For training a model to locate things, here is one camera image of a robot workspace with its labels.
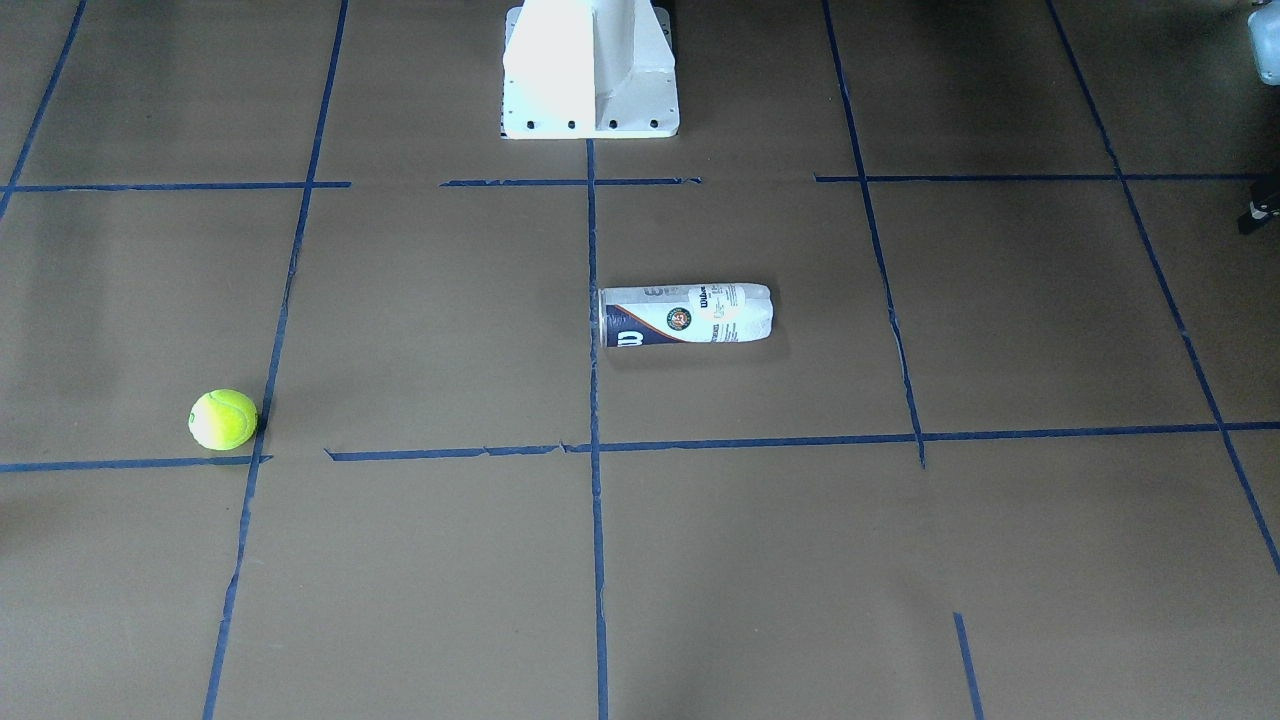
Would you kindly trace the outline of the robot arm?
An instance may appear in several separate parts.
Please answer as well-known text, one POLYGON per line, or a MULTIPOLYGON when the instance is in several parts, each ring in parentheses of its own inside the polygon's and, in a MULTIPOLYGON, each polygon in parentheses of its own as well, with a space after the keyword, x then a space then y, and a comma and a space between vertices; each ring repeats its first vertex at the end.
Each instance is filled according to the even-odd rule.
POLYGON ((1247 19, 1256 72, 1265 85, 1279 86, 1279 1, 1258 1, 1247 19))

